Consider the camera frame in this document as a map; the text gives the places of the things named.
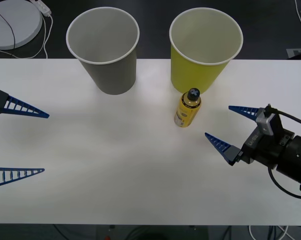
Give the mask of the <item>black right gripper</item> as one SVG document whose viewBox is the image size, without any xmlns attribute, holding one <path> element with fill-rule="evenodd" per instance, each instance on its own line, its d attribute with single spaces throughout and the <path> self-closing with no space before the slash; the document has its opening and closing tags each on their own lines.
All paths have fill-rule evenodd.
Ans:
<svg viewBox="0 0 301 240">
<path fill-rule="evenodd" d="M 261 107 L 255 108 L 230 105 L 228 109 L 254 122 L 258 122 L 265 118 L 264 108 Z M 257 161 L 262 165 L 273 169 L 275 165 L 279 163 L 279 159 L 288 144 L 292 141 L 294 133 L 284 129 L 283 138 L 275 140 L 273 136 L 261 133 L 259 128 L 256 127 L 244 142 L 241 150 L 234 145 L 210 135 L 209 133 L 205 133 L 205 136 L 214 148 L 222 155 L 225 161 L 231 166 L 241 159 L 247 164 Z"/>
</svg>

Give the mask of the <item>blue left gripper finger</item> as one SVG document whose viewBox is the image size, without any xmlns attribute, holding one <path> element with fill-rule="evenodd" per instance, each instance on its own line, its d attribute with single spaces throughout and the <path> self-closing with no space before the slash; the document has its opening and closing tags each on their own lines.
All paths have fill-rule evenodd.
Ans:
<svg viewBox="0 0 301 240">
<path fill-rule="evenodd" d="M 0 114 L 48 119 L 49 114 L 0 90 Z"/>
<path fill-rule="evenodd" d="M 0 186 L 7 185 L 43 173 L 44 168 L 0 167 Z"/>
</svg>

